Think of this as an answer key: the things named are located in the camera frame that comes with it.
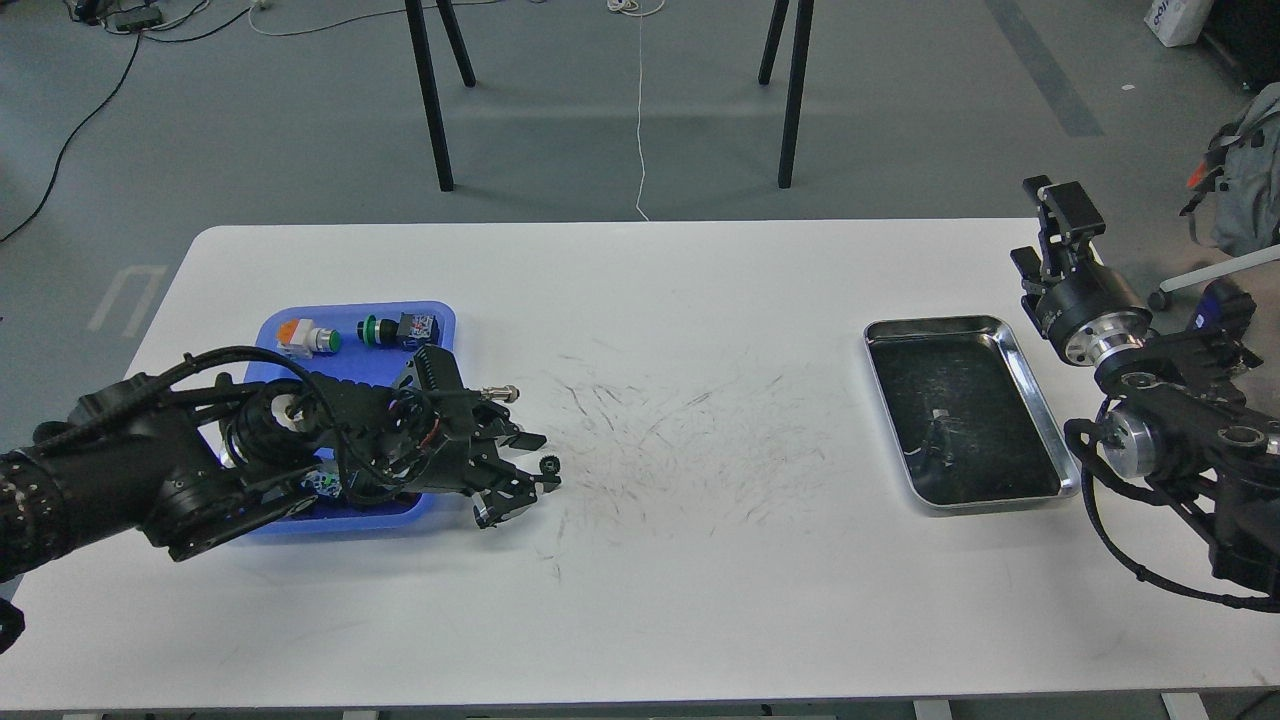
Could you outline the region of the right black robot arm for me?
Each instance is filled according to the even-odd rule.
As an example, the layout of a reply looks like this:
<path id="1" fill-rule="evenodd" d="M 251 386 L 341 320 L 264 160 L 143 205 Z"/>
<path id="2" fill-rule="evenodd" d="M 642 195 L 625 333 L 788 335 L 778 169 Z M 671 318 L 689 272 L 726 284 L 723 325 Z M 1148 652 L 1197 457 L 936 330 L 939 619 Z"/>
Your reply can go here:
<path id="1" fill-rule="evenodd" d="M 1277 419 L 1248 406 L 1233 373 L 1257 356 L 1222 328 L 1158 334 L 1152 314 L 1096 256 L 1105 220 L 1078 182 L 1021 187 L 1036 205 L 1036 247 L 1010 256 L 1021 306 L 1062 363 L 1089 368 L 1103 402 L 1062 433 L 1082 465 L 1085 512 L 1105 548 L 1137 580 L 1230 609 L 1277 611 Z M 1094 488 L 1171 509 L 1207 546 L 1217 594 L 1171 580 L 1124 553 L 1106 532 Z"/>

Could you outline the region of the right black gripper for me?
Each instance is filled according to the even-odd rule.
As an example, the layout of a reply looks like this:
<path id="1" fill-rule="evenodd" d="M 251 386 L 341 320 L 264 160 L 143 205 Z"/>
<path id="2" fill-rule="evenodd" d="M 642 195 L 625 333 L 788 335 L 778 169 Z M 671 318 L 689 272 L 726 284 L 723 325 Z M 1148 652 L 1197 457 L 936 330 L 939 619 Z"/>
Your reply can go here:
<path id="1" fill-rule="evenodd" d="M 1144 347 L 1152 313 L 1115 270 L 1094 263 L 1092 241 L 1105 219 L 1078 181 L 1046 176 L 1021 182 L 1036 202 L 1039 254 L 1014 249 L 1021 305 L 1036 311 L 1036 327 L 1059 357 L 1073 366 L 1097 366 L 1123 351 Z M 1048 287 L 1046 281 L 1060 281 Z"/>

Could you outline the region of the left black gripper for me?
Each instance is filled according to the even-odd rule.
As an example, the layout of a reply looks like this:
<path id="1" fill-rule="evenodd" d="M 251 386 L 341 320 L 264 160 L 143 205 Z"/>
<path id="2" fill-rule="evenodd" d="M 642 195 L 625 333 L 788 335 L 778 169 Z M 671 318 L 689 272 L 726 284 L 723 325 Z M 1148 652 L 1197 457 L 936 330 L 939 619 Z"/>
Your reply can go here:
<path id="1" fill-rule="evenodd" d="M 471 495 L 476 525 L 495 527 L 562 482 L 561 474 L 531 474 L 502 460 L 497 446 L 536 451 L 547 442 L 544 434 L 516 423 L 506 405 L 481 400 L 476 427 L 460 437 L 447 436 L 438 419 L 411 421 L 385 433 L 385 491 Z"/>

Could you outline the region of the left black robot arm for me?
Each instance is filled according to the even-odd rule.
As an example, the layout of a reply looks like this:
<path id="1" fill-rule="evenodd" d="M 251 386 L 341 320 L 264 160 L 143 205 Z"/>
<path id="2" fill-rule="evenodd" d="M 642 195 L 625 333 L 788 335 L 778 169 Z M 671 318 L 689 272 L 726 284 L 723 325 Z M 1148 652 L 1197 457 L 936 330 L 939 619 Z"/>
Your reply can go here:
<path id="1" fill-rule="evenodd" d="M 81 397 L 3 455 L 3 579 L 132 529 L 179 562 L 325 498 L 457 493 L 479 527 L 502 524 L 561 486 L 557 457 L 526 471 L 500 454 L 547 442 L 511 419 L 517 397 L 468 388 L 430 345 L 384 386 L 252 346 L 186 356 Z"/>

